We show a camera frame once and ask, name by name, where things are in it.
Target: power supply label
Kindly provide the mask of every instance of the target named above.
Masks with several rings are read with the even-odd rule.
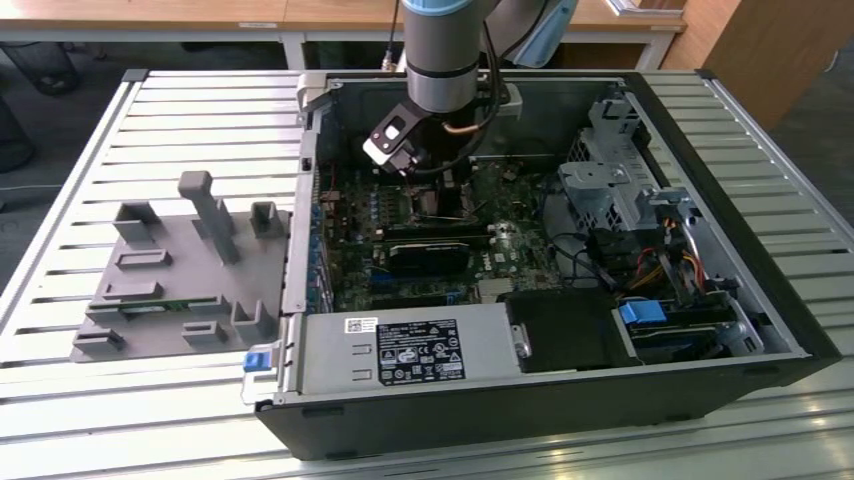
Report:
[[[465,379],[457,320],[377,325],[377,359],[387,387]]]

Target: aluminum slotted table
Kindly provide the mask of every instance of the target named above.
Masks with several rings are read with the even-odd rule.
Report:
[[[291,208],[298,78],[151,72],[122,83],[0,300],[0,478],[717,479],[854,468],[852,228],[718,82],[693,72],[646,78],[846,356],[802,382],[698,421],[307,463],[242,403],[240,352],[70,363],[122,201],[190,213],[178,178],[206,169],[231,211],[262,199]]]

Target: robotic arm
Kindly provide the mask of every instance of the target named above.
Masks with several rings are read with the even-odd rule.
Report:
[[[442,155],[435,155],[437,149],[429,148],[429,144],[449,142],[437,138],[437,134],[427,135],[429,140],[419,134],[419,127],[430,119],[446,126],[449,137],[474,135],[466,145],[471,147],[475,142],[479,145],[489,121],[462,129],[450,127],[450,121],[474,122],[481,51],[501,52],[493,57],[498,63],[494,72],[505,59],[518,65],[542,67],[561,43],[575,2],[403,0],[410,98],[381,122],[363,145],[383,170],[407,175],[419,164],[437,163],[434,157]],[[501,85],[497,78],[490,78],[490,82],[493,87]],[[497,88],[491,94],[499,95]]]

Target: blue latch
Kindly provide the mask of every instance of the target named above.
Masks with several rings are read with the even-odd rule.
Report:
[[[248,352],[243,359],[243,371],[246,373],[263,372],[272,368],[271,352]]]
[[[623,323],[659,323],[667,321],[665,310],[657,300],[641,300],[626,302],[619,307]]]

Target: sticker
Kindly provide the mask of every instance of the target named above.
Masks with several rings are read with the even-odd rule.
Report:
[[[345,319],[345,333],[374,333],[375,331],[377,317]]]
[[[154,313],[154,312],[166,312],[166,307],[151,306],[151,307],[131,307],[123,308],[122,313]]]
[[[390,387],[466,378],[457,320],[383,325],[377,325],[377,319],[373,320],[383,385]]]
[[[240,28],[279,28],[278,23],[266,23],[266,22],[240,22],[238,23]]]

